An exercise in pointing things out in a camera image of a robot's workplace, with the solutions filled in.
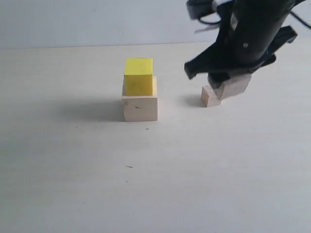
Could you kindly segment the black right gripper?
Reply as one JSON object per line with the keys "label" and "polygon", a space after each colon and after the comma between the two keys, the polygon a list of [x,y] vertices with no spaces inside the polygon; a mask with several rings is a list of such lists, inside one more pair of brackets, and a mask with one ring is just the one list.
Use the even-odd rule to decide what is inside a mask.
{"label": "black right gripper", "polygon": [[218,89],[230,79],[228,73],[254,73],[274,63],[275,53],[297,37],[291,26],[283,25],[286,18],[287,14],[249,15],[242,19],[235,14],[222,15],[216,41],[184,64],[188,79],[209,73],[209,85]]}

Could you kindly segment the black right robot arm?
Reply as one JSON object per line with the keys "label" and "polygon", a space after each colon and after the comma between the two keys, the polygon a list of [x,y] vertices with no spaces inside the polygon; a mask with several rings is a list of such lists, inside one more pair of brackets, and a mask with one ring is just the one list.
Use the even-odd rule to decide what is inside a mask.
{"label": "black right robot arm", "polygon": [[294,0],[187,1],[191,19],[213,13],[220,17],[216,41],[184,64],[187,77],[207,73],[220,86],[231,76],[252,74],[274,63],[275,52],[297,37],[292,27],[282,25],[294,6]]}

